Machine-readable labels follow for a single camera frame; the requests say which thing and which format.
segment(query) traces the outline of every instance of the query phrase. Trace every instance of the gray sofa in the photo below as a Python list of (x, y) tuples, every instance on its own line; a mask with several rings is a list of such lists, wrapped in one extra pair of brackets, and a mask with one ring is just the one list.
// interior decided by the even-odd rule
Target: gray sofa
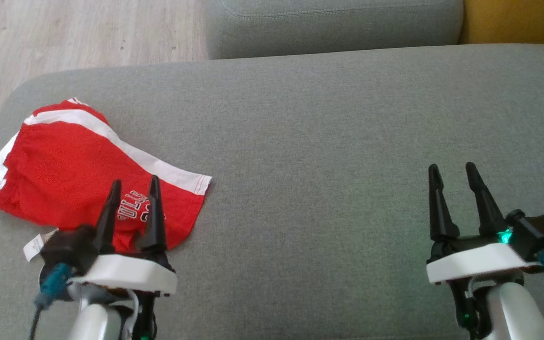
[[(212, 58), (448, 45), (462, 12), (456, 0), (313, 3), (211, 0)], [(213, 176), (169, 252), (179, 286), (155, 306), (159, 340), (466, 339), (450, 289), (425, 273), (427, 167), (439, 164), (463, 234), (477, 231), (468, 161), (503, 213), (544, 213), (544, 45), (54, 73), (9, 97), (0, 149), (32, 110), (74, 96), (129, 144)], [(0, 212), (0, 339), (28, 335), (41, 261), (21, 248), (43, 231)], [(544, 313), (544, 274), (526, 281)], [(76, 315), (54, 304), (37, 338), (64, 339)]]
[(206, 0), (211, 59), (453, 45), (462, 0)]

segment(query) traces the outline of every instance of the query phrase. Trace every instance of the yellow cushion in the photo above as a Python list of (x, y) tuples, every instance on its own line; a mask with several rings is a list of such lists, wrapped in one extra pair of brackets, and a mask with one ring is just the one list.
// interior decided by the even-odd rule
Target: yellow cushion
[(461, 43), (544, 43), (544, 0), (465, 0)]

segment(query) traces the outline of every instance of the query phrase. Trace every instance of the wooden floor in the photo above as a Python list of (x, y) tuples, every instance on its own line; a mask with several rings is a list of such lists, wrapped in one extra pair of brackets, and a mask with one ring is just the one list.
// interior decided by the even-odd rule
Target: wooden floor
[(205, 59), (202, 3), (0, 0), (0, 108), (45, 73)]

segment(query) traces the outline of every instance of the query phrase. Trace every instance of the white label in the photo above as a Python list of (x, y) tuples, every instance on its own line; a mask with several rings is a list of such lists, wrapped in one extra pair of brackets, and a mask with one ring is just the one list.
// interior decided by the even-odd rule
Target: white label
[(32, 258), (37, 256), (37, 254), (41, 252), (43, 245), (57, 231), (58, 231), (58, 228), (56, 228), (55, 230), (52, 230), (51, 232), (48, 232), (47, 234), (43, 234), (43, 235), (39, 234), (33, 239), (31, 239), (31, 241), (27, 243), (26, 246), (24, 246), (24, 248), (22, 248), (22, 251), (24, 252), (24, 257), (26, 257), (26, 260), (30, 262)]

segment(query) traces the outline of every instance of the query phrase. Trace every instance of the gray sofa cushion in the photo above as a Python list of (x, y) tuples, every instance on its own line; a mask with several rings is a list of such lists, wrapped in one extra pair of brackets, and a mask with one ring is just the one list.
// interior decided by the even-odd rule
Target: gray sofa cushion
[[(465, 45), (39, 77), (0, 113), (0, 148), (35, 108), (77, 97), (128, 143), (213, 176), (192, 235), (169, 253), (175, 296), (159, 340), (466, 338), (447, 286), (427, 281), (427, 167), (477, 231), (464, 170), (497, 204), (544, 213), (544, 46)], [(0, 339), (28, 334), (43, 228), (0, 212)], [(544, 312), (544, 274), (527, 276)], [(43, 314), (62, 339), (77, 304)]]
[(211, 59), (451, 45), (462, 0), (207, 0)]

